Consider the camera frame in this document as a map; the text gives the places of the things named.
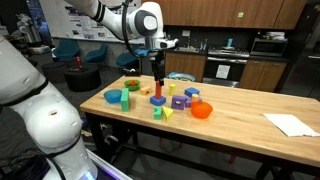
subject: wooden cabinet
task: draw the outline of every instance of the wooden cabinet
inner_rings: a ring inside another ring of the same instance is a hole
[[[163,17],[163,24],[169,25],[170,3],[167,0],[141,0],[141,4],[145,2],[156,2],[160,5]]]
[[[294,29],[307,0],[284,0],[274,29]]]
[[[200,55],[166,53],[165,74],[179,72],[191,74],[196,82],[202,82],[206,57]]]
[[[238,0],[216,0],[211,18],[211,26],[230,27],[233,22],[237,2]]]
[[[283,0],[261,0],[252,27],[272,29],[282,4]]]
[[[210,26],[215,0],[170,0],[170,25]]]
[[[248,60],[240,80],[240,88],[273,92],[286,63]]]
[[[238,0],[232,27],[251,28],[261,0]]]

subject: floor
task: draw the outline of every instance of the floor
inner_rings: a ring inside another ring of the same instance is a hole
[[[41,72],[41,65],[52,62],[51,54],[37,55],[31,57],[37,61],[38,70]],[[104,87],[118,79],[121,75],[118,74],[117,68],[108,68],[100,72],[102,85],[95,90],[88,92],[75,93],[68,89],[65,82],[55,84],[57,89],[78,109],[81,117],[84,113],[80,111],[79,105],[85,100],[102,90]],[[222,168],[227,171],[236,172],[251,178],[255,177],[255,172],[260,167],[260,163],[250,160],[237,158],[234,164],[228,164],[230,155],[210,151],[203,148],[194,147],[185,144],[179,149],[178,142],[170,140],[163,141],[163,148],[159,148],[159,138],[139,133],[139,143],[143,147],[164,152],[173,156],[183,157],[198,163],[207,164],[213,167]],[[21,117],[14,111],[4,108],[0,114],[0,154],[1,157],[16,155],[25,148],[34,147],[30,136],[25,130],[25,126]],[[1,160],[0,165],[6,164],[7,161]],[[201,179],[201,180],[222,180],[223,178],[214,175],[203,173],[197,170],[189,169],[177,164],[165,162],[150,156],[141,155],[132,151],[125,151],[114,164],[121,171],[127,173],[133,179]],[[313,177],[294,173],[296,180],[311,180]],[[272,179],[269,173],[266,179]]]

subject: sheet of paper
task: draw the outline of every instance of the sheet of paper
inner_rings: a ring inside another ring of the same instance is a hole
[[[264,116],[287,136],[320,136],[291,114],[264,114]]]
[[[230,66],[219,65],[216,77],[222,78],[222,79],[227,79],[228,74],[229,74],[229,70],[230,70]]]

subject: chair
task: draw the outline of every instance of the chair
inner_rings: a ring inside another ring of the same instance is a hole
[[[83,60],[87,63],[104,62],[104,60],[106,59],[107,51],[108,45],[103,43],[101,44],[99,49],[88,52]]]
[[[139,49],[139,45],[135,44],[132,47],[132,50],[135,51]],[[138,58],[132,55],[130,52],[120,54],[116,59],[116,64],[122,68],[134,68],[138,64]]]
[[[77,41],[62,39],[59,42],[59,46],[53,50],[53,54],[59,59],[76,57],[80,54],[80,48]]]

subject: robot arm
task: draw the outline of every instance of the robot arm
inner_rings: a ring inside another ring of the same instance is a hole
[[[125,39],[122,33],[122,15],[114,14],[98,0],[66,1],[104,25],[118,39]],[[172,41],[164,39],[161,8],[154,2],[146,2],[139,9],[128,14],[124,28],[128,39],[150,38],[152,50],[174,48],[178,44],[177,39]]]

